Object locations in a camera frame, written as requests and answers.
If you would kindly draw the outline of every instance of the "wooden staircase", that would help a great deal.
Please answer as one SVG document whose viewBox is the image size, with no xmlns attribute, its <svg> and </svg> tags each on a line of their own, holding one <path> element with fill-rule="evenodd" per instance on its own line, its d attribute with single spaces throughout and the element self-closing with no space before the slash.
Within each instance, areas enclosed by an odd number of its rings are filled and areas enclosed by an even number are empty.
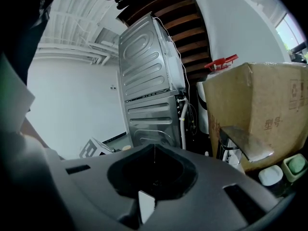
<svg viewBox="0 0 308 231">
<path fill-rule="evenodd" d="M 194 0 L 137 0 L 118 18 L 127 26 L 152 12 L 168 30 L 186 68 L 191 86 L 208 74 L 204 65 L 211 62 L 206 27 Z"/>
</svg>

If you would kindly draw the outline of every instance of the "metal back panel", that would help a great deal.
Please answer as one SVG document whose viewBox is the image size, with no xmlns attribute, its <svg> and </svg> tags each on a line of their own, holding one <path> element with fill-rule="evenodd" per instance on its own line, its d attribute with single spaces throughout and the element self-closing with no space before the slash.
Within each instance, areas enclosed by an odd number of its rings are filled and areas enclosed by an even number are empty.
<svg viewBox="0 0 308 231">
<path fill-rule="evenodd" d="M 177 91 L 125 103 L 126 118 L 134 146 L 160 143 L 181 147 Z"/>
<path fill-rule="evenodd" d="M 119 58 L 125 101 L 169 89 L 164 59 L 150 14 L 120 36 Z"/>
</svg>

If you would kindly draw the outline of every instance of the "person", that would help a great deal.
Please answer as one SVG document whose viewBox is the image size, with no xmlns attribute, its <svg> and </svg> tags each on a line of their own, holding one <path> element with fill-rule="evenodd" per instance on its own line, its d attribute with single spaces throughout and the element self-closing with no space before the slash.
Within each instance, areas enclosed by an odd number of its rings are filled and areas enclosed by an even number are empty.
<svg viewBox="0 0 308 231">
<path fill-rule="evenodd" d="M 6 2 L 1 0 L 1 15 L 4 19 L 1 27 L 4 33 L 0 41 L 0 55 L 5 54 L 17 75 L 27 85 L 28 70 L 48 23 L 53 0 L 11 0 L 9 6 Z M 35 137 L 48 148 L 27 118 L 21 133 Z"/>
</svg>

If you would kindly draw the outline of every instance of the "recycling symbol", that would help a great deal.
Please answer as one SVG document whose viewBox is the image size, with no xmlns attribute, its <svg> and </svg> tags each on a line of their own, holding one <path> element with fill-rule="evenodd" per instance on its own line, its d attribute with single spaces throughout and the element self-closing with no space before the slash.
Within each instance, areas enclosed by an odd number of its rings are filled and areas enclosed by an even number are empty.
<svg viewBox="0 0 308 231">
<path fill-rule="evenodd" d="M 297 93 L 296 84 L 293 84 L 292 90 L 291 90 L 292 98 L 296 97 L 296 93 Z"/>
</svg>

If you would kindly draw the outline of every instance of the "wooden stair tread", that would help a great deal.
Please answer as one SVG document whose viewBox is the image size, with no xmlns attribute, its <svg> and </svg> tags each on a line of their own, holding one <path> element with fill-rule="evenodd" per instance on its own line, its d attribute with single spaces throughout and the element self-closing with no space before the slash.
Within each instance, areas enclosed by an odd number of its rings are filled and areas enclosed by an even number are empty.
<svg viewBox="0 0 308 231">
<path fill-rule="evenodd" d="M 196 19 L 200 19 L 200 16 L 196 13 L 193 13 L 193 14 L 181 17 L 179 19 L 176 19 L 174 21 L 168 22 L 164 26 L 167 30 L 169 30 L 170 28 L 173 28 L 173 27 L 181 25 L 185 22 L 193 21 L 193 20 L 196 20 Z"/>
<path fill-rule="evenodd" d="M 204 69 L 204 66 L 206 64 L 208 64 L 208 63 L 209 62 L 201 63 L 201 64 L 196 64 L 196 65 L 192 65 L 192 66 L 186 67 L 186 72 L 189 73 L 189 72 L 197 71 L 197 70 L 200 70 L 200 69 Z"/>
<path fill-rule="evenodd" d="M 182 2 L 178 2 L 178 3 L 175 3 L 175 4 L 172 4 L 172 5 L 168 6 L 166 8 L 163 8 L 160 11 L 157 11 L 155 13 L 155 16 L 156 17 L 160 17 L 160 16 L 162 16 L 162 15 L 164 15 L 166 13 L 169 13 L 169 12 L 171 12 L 173 10 L 176 10 L 176 9 L 179 9 L 181 7 L 185 7 L 185 6 L 191 5 L 191 4 L 193 4 L 192 0 L 185 0 L 185 1 L 182 1 Z"/>
<path fill-rule="evenodd" d="M 198 74 L 192 74 L 192 75 L 187 75 L 187 79 L 188 80 L 192 80 L 192 79 L 200 79 L 204 76 L 208 75 L 208 72 L 204 72 L 204 73 L 198 73 Z"/>
<path fill-rule="evenodd" d="M 208 57 L 209 57 L 209 55 L 208 55 L 207 52 L 202 52 L 202 53 L 198 53 L 196 55 L 191 55 L 191 56 L 187 56 L 187 57 L 182 58 L 182 63 L 187 64 L 187 63 L 191 63 L 191 62 L 201 60 L 201 59 L 204 59 L 204 58 L 208 58 Z"/>
<path fill-rule="evenodd" d="M 205 30 L 202 27 L 197 27 L 197 28 L 193 28 L 193 29 L 190 29 L 190 30 L 187 30 L 187 31 L 184 31 L 182 33 L 172 36 L 172 40 L 176 42 L 178 40 L 188 38 L 190 36 L 197 35 L 197 34 L 204 33 L 204 32 Z"/>
<path fill-rule="evenodd" d="M 179 53 L 182 54 L 183 52 L 191 51 L 191 50 L 198 49 L 200 47 L 205 47 L 205 46 L 207 46 L 207 42 L 205 40 L 202 40 L 202 41 L 198 41 L 198 42 L 194 42 L 191 44 L 178 47 L 178 51 Z"/>
<path fill-rule="evenodd" d="M 140 10 L 136 11 L 130 18 L 127 19 L 127 23 L 129 25 L 132 25 L 135 21 L 140 19 L 144 14 L 142 14 L 142 11 L 146 10 L 147 8 L 154 7 L 156 4 L 163 3 L 165 0 L 154 0 L 150 3 L 148 3 L 146 6 L 142 7 Z"/>
</svg>

